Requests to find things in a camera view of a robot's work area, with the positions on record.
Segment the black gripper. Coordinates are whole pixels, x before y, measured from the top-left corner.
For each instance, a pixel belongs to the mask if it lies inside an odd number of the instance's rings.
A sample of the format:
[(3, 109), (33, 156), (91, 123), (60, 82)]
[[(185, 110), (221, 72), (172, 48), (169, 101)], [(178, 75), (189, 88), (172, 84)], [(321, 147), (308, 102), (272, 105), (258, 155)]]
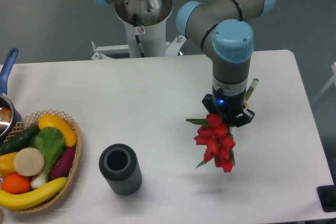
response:
[(246, 90), (238, 95), (224, 95), (222, 88), (213, 89), (212, 94), (206, 94), (202, 99), (202, 104), (209, 114), (223, 114), (225, 115), (225, 122), (227, 126), (241, 127), (249, 124), (255, 112), (243, 108)]

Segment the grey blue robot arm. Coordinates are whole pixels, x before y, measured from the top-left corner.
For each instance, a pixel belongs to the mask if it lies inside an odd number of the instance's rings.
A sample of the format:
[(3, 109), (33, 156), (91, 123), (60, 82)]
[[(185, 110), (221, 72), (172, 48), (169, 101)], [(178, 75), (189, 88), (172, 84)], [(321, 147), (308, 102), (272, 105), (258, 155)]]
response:
[[(167, 54), (165, 25), (172, 12), (172, 0), (95, 2), (101, 6), (114, 5), (125, 25), (132, 58)], [(204, 5), (191, 1), (176, 16), (176, 26), (182, 36), (212, 61), (212, 93), (202, 103), (209, 113), (220, 115), (227, 127), (240, 127), (254, 118), (254, 112), (245, 105), (254, 51), (254, 33), (248, 21), (269, 12), (275, 3), (276, 0), (217, 0)]]

